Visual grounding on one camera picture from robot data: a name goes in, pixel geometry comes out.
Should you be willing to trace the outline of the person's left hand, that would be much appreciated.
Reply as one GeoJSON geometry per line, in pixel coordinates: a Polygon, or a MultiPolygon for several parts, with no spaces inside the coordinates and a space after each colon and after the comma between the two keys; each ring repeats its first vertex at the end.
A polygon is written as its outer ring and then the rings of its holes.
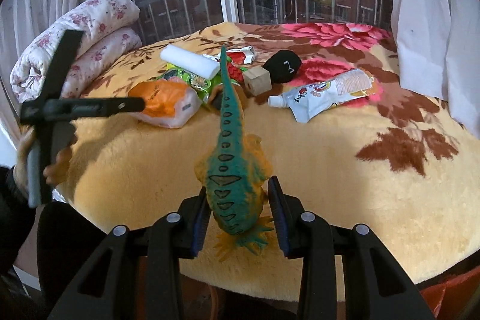
{"type": "MultiPolygon", "coordinates": [[[[19,141],[17,148],[16,165],[13,169],[13,176],[16,186],[25,196],[29,196],[28,191],[28,174],[27,174],[27,157],[29,150],[36,140],[35,132],[32,127],[26,127],[19,141]]],[[[67,180],[68,169],[72,159],[72,146],[77,143],[77,135],[74,134],[67,147],[61,149],[56,156],[55,164],[49,165],[43,175],[49,185],[56,187],[67,180]]]]}

